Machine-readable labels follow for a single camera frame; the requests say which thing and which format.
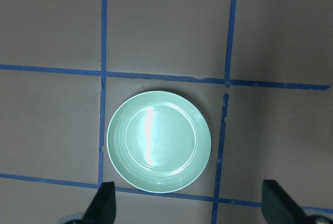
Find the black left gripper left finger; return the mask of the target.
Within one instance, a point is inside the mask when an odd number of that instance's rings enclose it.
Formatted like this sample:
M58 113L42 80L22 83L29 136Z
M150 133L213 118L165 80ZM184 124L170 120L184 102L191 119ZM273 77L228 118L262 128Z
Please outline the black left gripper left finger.
M114 223L116 219L116 194L114 182L100 185L82 220L84 223Z

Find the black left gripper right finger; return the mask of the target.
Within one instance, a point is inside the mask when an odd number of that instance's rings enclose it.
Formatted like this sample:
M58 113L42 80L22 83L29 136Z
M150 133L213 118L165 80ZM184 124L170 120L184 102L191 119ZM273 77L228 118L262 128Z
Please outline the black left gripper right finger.
M275 180L263 180L261 201L267 223L306 222L304 211Z

